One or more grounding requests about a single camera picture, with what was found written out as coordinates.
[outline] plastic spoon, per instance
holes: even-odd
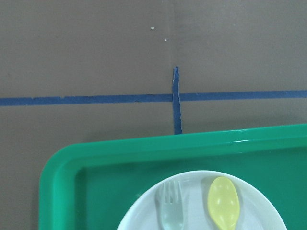
[[[227,177],[216,178],[208,193],[208,211],[220,230],[235,230],[240,203],[234,184]]]

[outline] green tray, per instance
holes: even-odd
[[[40,179],[40,230],[116,230],[151,186],[177,173],[239,177],[307,229],[307,124],[71,145]]]

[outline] horizontal blue tape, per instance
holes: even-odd
[[[254,92],[201,92],[181,93],[181,101],[218,101],[247,99],[307,98],[307,90],[254,91]],[[52,105],[52,104],[103,104],[135,102],[172,102],[172,94],[136,94],[68,97],[13,97],[0,98],[0,106]]]
[[[307,90],[181,93],[181,101],[307,98]]]
[[[0,106],[171,102],[172,94],[0,98]]]

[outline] plastic fork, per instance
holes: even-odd
[[[163,183],[160,215],[163,230],[183,230],[183,205],[179,181]]]

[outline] blue tape line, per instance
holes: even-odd
[[[181,101],[307,98],[307,90],[181,93]]]
[[[178,67],[174,68],[173,78],[173,116],[174,116],[174,133],[182,134],[181,129],[181,108],[179,96],[179,70]]]
[[[307,90],[181,93],[180,101],[307,98]],[[172,94],[0,98],[0,106],[172,102]]]
[[[171,102],[172,94],[0,98],[0,106]]]

